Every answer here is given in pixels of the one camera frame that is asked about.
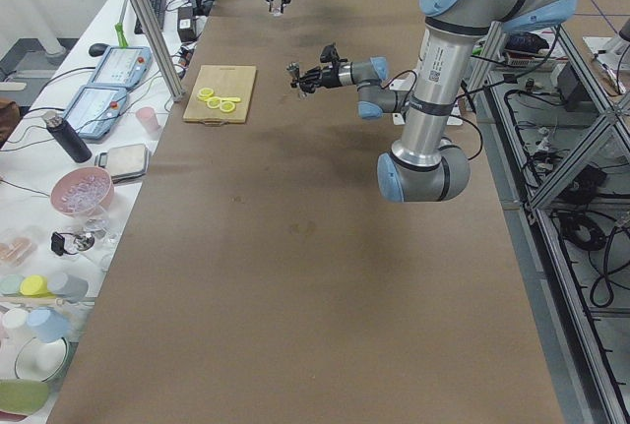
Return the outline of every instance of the floor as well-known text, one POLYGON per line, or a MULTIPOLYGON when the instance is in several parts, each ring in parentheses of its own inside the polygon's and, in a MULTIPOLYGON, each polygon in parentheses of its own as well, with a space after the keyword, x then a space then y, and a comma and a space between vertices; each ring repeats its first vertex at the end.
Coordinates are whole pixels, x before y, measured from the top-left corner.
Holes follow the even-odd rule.
MULTIPOLYGON (((65 38, 60 41, 70 50, 77 39, 65 38)), ((0 95, 16 101, 22 108, 30 107, 59 65, 48 61, 36 39, 21 38, 0 60, 0 81, 25 83, 27 86, 21 91, 1 91, 0 95)))

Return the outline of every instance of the computer keyboard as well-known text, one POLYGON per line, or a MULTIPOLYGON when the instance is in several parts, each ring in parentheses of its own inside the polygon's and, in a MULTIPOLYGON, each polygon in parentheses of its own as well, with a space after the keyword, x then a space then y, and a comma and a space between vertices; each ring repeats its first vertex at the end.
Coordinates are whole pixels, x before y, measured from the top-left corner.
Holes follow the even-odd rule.
MULTIPOLYGON (((149 0, 151 3, 151 7, 154 8, 154 13, 156 14, 157 23, 159 24, 160 29, 164 29, 164 17, 166 16, 166 0, 149 0)), ((134 27, 134 33, 143 33, 142 24, 140 24, 140 20, 136 18, 136 25, 134 27)))

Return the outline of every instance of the pink cup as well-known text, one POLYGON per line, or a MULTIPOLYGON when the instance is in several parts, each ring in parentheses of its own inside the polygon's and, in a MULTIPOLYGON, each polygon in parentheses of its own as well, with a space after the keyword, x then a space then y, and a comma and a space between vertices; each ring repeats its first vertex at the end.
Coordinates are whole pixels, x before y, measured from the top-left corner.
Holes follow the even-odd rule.
POLYGON ((156 112, 150 106, 138 109, 136 111, 136 118, 149 134, 155 132, 160 127, 158 119, 156 118, 156 112))

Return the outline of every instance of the black water bottle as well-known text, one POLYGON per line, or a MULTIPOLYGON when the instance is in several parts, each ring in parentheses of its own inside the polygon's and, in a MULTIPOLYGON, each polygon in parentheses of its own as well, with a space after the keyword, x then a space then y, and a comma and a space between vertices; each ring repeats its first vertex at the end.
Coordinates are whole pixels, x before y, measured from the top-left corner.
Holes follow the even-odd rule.
POLYGON ((68 121, 52 111, 46 112, 43 115, 43 120, 48 132, 73 160, 82 163, 90 159, 92 152, 68 121))

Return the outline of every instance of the small container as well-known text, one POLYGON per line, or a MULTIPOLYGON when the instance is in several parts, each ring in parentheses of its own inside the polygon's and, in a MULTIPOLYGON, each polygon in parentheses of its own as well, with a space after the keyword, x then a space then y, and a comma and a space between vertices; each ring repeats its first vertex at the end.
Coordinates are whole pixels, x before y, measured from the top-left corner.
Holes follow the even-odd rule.
POLYGON ((24 277, 17 273, 7 274, 0 277, 0 295, 2 296, 21 296, 20 285, 24 281, 24 277))
POLYGON ((39 382, 53 382, 68 363, 70 347, 60 338, 44 343, 33 338, 20 350, 15 364, 16 377, 39 382))
POLYGON ((2 327, 11 340, 26 342, 35 337, 35 333, 27 325, 29 311, 22 308, 12 308, 2 317, 2 327))
POLYGON ((109 173, 97 166, 86 166, 63 176, 50 193, 50 203, 62 214, 87 215, 97 206, 107 208, 114 197, 109 173))
POLYGON ((20 284, 20 292, 31 298, 54 297, 48 289, 48 280, 40 274, 32 274, 24 278, 24 281, 20 284))
POLYGON ((48 111, 43 115, 43 121, 50 135, 77 163, 83 163, 92 157, 92 152, 86 143, 63 117, 54 111, 48 111))
POLYGON ((59 340, 71 330, 70 321, 52 308, 36 308, 29 312, 27 325, 44 343, 59 340))
POLYGON ((144 127, 145 131, 149 134, 152 134, 161 127, 158 123, 158 118, 156 117, 156 111, 150 106, 138 109, 136 111, 136 119, 140 121, 142 127, 144 127))
POLYGON ((30 416, 48 401, 50 389, 35 380, 0 380, 0 411, 30 416))
POLYGON ((79 302, 88 294, 88 282, 73 274, 53 273, 48 279, 48 289, 54 295, 70 302, 79 302))

